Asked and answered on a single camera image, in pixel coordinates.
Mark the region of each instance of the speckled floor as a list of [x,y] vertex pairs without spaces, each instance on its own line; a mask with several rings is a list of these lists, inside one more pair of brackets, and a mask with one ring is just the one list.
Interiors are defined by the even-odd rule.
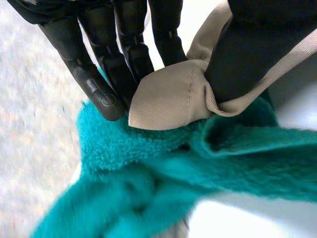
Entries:
[[19,238],[79,162],[75,119],[86,96],[37,26],[6,1],[0,19],[0,237]]

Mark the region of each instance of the fabric fold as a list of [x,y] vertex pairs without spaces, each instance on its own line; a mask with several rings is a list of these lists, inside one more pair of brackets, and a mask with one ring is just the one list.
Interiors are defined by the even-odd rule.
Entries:
[[197,32],[187,53],[188,61],[160,69],[141,80],[129,112],[131,127],[166,130],[214,114],[236,116],[282,75],[317,52],[316,29],[274,65],[249,93],[218,105],[204,72],[221,29],[231,16],[227,1],[218,5]]

